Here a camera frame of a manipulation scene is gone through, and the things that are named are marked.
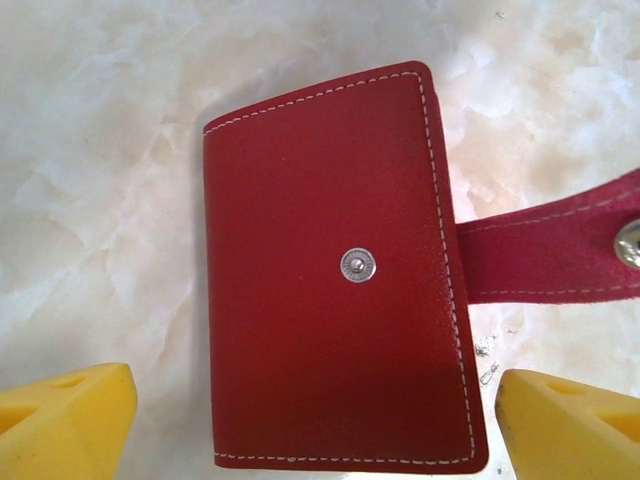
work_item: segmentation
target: red wallet flap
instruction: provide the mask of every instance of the red wallet flap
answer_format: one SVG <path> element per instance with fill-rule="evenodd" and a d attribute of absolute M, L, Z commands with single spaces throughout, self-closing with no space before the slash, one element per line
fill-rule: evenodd
<path fill-rule="evenodd" d="M 538 207 L 458 225 L 469 303 L 586 303 L 640 295 L 616 234 L 640 218 L 640 169 Z"/>
<path fill-rule="evenodd" d="M 205 128 L 216 463 L 467 473 L 487 440 L 431 75 L 385 67 Z M 363 283 L 341 259 L 375 258 Z"/>

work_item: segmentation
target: leather strap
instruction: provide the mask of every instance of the leather strap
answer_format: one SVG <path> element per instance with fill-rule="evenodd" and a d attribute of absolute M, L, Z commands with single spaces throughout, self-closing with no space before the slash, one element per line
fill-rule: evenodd
<path fill-rule="evenodd" d="M 457 226 L 469 303 L 587 303 L 640 295 L 613 242 L 640 218 L 640 169 L 587 192 Z"/>

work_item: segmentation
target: metal snap button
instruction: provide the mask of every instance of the metal snap button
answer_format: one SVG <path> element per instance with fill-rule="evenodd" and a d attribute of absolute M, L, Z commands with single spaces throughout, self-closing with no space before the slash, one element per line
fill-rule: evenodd
<path fill-rule="evenodd" d="M 350 282 L 366 282 L 376 273 L 376 260 L 369 250 L 352 248 L 342 256 L 340 270 Z"/>
<path fill-rule="evenodd" d="M 613 249 L 622 263 L 640 269 L 640 220 L 622 227 L 616 235 Z"/>

